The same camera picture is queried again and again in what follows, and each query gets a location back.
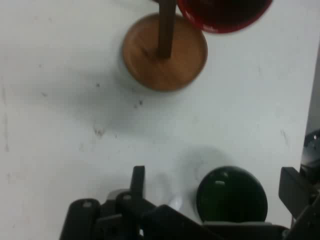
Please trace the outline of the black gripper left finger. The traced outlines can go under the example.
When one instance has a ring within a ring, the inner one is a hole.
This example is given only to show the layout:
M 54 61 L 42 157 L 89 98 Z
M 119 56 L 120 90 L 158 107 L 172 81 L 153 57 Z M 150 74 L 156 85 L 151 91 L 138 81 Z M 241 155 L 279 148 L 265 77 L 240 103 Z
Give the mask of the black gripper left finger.
M 100 204 L 93 198 L 72 202 L 61 240 L 145 240 L 143 216 L 156 206 L 144 198 L 145 167 L 133 168 L 130 187 Z

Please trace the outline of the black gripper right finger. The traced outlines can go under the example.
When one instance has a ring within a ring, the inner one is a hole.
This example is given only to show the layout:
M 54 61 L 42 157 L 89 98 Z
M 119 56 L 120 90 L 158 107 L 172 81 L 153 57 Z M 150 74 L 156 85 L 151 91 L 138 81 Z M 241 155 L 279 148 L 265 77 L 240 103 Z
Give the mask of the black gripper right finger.
M 282 167 L 278 195 L 295 219 L 285 240 L 320 238 L 320 192 L 293 167 Z

